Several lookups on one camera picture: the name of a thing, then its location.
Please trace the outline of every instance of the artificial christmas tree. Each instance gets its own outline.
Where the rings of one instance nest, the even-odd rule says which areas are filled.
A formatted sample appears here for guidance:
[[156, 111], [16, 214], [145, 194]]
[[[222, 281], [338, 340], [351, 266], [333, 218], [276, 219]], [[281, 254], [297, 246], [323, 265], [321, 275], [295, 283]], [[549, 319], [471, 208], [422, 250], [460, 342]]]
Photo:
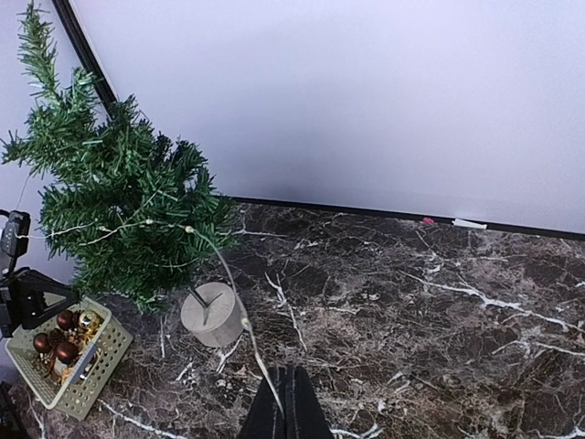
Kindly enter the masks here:
[[32, 3], [22, 24], [20, 59], [38, 90], [27, 137], [10, 134], [4, 161], [54, 177], [41, 194], [40, 224], [51, 255], [78, 261], [83, 293], [121, 293], [155, 308], [213, 252], [204, 237], [228, 243], [230, 202], [215, 194], [197, 146], [155, 135], [134, 97], [98, 124], [94, 77], [77, 68], [61, 87], [51, 24]]

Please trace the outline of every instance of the marble floor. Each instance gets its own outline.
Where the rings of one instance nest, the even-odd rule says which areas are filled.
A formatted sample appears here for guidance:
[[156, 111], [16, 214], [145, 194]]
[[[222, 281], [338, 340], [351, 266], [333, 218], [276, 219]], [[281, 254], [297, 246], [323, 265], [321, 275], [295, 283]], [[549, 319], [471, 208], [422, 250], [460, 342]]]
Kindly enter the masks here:
[[[261, 354], [308, 370], [331, 427], [356, 434], [340, 437], [585, 437], [585, 243], [302, 209], [239, 213], [227, 258]], [[218, 263], [196, 279], [207, 281], [227, 281]], [[45, 411], [24, 382], [13, 387], [31, 436], [42, 425], [46, 438], [235, 437], [260, 383], [250, 340], [221, 365], [181, 326], [185, 296], [171, 294], [162, 316], [109, 298], [133, 345], [83, 423]]]

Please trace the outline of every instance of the concrete tree stand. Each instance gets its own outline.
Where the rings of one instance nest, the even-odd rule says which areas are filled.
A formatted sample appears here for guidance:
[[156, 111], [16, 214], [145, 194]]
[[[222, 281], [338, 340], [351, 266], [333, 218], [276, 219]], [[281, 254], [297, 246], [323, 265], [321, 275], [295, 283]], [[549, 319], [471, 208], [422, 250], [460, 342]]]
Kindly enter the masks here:
[[183, 326], [211, 348], [223, 348], [236, 341], [243, 326], [234, 291], [226, 284], [211, 282], [199, 286], [196, 292], [205, 303], [192, 294], [186, 298], [181, 309]]

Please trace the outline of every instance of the plastic basket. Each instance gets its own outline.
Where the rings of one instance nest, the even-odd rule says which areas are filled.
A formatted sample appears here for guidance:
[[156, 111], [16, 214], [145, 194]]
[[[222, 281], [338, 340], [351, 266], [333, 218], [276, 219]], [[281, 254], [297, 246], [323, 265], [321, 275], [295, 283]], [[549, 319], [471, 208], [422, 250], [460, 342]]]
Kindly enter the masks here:
[[[76, 384], [73, 384], [73, 380], [69, 379], [61, 386], [51, 378], [45, 378], [45, 373], [33, 363], [37, 355], [33, 348], [33, 337], [39, 332], [49, 332], [57, 327], [55, 318], [49, 319], [34, 330], [19, 327], [14, 332], [14, 336], [7, 340], [6, 352], [28, 386], [46, 408], [56, 409], [82, 421], [98, 399], [108, 378], [132, 343], [133, 337], [118, 320], [112, 317], [112, 312], [108, 308], [87, 297], [69, 309], [71, 311], [91, 310], [103, 319], [92, 340], [92, 343], [101, 350], [101, 354], [91, 370], [87, 372], [85, 380], [78, 380]], [[82, 360], [83, 358], [78, 360], [71, 376], [75, 375], [76, 369], [85, 369], [86, 365], [82, 363]]]

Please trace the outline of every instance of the tripod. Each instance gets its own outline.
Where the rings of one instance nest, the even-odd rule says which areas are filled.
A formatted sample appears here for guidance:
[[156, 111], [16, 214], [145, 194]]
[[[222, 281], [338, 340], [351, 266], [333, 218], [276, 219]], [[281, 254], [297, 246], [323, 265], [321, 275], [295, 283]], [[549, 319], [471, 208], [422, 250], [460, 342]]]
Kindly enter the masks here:
[[[17, 259], [27, 253], [30, 216], [0, 210], [8, 218], [0, 238], [0, 330], [12, 337], [17, 327], [35, 329], [51, 317], [78, 303], [79, 294], [65, 284], [28, 267], [15, 271]], [[45, 293], [62, 299], [47, 305]]]

